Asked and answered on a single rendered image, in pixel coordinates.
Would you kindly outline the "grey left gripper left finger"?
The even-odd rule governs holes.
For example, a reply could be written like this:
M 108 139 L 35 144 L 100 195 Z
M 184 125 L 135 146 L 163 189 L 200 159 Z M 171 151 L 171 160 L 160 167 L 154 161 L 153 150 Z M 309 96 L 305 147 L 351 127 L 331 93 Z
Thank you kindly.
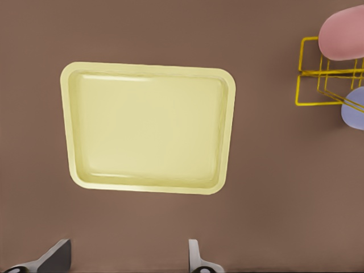
M 61 239 L 39 259 L 18 264 L 3 273 L 69 273 L 71 263 L 71 240 Z

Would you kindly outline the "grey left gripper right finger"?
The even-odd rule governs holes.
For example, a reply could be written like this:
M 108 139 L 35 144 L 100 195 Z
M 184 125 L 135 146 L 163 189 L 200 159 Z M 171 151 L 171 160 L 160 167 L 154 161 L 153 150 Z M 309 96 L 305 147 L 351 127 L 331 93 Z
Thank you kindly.
M 188 240 L 189 247 L 189 273 L 225 273 L 222 266 L 203 260 L 196 239 Z

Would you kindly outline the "pale yellow rectangular tray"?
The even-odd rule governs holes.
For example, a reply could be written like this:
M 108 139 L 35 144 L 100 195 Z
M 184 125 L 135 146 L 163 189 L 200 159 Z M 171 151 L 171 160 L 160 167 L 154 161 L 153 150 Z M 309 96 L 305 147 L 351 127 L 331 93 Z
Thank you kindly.
M 224 186 L 236 91 L 229 72 L 77 61 L 60 87 L 77 185 L 196 195 Z

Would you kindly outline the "lavender plate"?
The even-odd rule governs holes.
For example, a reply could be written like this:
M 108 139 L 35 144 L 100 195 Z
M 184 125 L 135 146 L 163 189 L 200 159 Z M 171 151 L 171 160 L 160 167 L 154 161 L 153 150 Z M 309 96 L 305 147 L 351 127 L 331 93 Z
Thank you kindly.
M 364 86 L 354 89 L 345 98 L 341 117 L 350 127 L 364 131 Z

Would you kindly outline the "pink plate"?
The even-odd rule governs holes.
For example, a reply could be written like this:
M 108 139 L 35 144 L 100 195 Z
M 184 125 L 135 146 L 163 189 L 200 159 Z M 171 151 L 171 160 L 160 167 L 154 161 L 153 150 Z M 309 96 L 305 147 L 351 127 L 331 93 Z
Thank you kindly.
M 321 53 L 328 59 L 344 61 L 364 57 L 364 5 L 331 15 L 318 35 Z

